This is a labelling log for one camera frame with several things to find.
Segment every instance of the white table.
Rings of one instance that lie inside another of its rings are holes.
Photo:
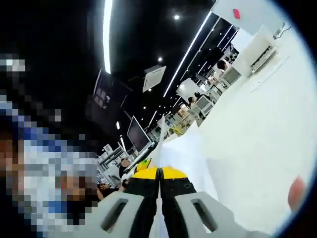
[[[199,127],[220,202],[239,224],[266,233],[289,217],[290,185],[297,175],[309,182],[317,145],[310,59],[293,28],[277,44],[279,53],[228,88]]]

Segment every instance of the cable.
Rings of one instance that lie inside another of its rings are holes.
[[[281,35],[280,35],[279,37],[276,37],[275,39],[279,39],[279,38],[281,38],[281,37],[282,37],[282,35],[283,35],[283,33],[284,33],[285,31],[288,31],[289,29],[291,29],[291,27],[292,27],[292,26],[290,26],[289,28],[287,28],[286,30],[284,30],[284,31],[281,33]]]

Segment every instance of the computer monitor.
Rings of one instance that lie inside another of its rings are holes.
[[[144,147],[151,143],[150,138],[142,129],[136,118],[133,116],[127,136],[129,137],[130,141],[132,142],[133,146],[137,149],[137,151],[141,151]]]
[[[207,114],[211,111],[213,103],[208,100],[205,96],[201,96],[197,100],[196,106],[201,110],[202,114],[206,117]]]

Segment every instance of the yellow object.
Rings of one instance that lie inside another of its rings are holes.
[[[157,167],[152,167],[150,169],[141,170],[139,172],[136,172],[132,178],[136,179],[155,179],[157,176]]]
[[[181,179],[187,178],[187,175],[180,170],[173,169],[172,167],[163,167],[164,179]]]
[[[151,162],[152,159],[146,159],[142,162],[140,162],[137,166],[137,172],[141,171],[141,170],[145,170],[148,168],[149,163]]]
[[[183,133],[180,131],[180,129],[177,126],[173,125],[171,128],[176,133],[176,135],[178,135],[178,136],[183,135]]]

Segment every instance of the gray gripper finger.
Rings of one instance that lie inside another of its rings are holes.
[[[55,232],[54,238],[129,238],[137,211],[144,197],[123,192],[113,192],[93,207],[91,213],[86,213],[85,225],[80,225],[76,231]],[[114,214],[123,207],[114,225]]]
[[[183,215],[189,238],[269,238],[261,232],[248,231],[234,221],[232,211],[205,192],[175,197]],[[207,233],[204,225],[210,227]]]

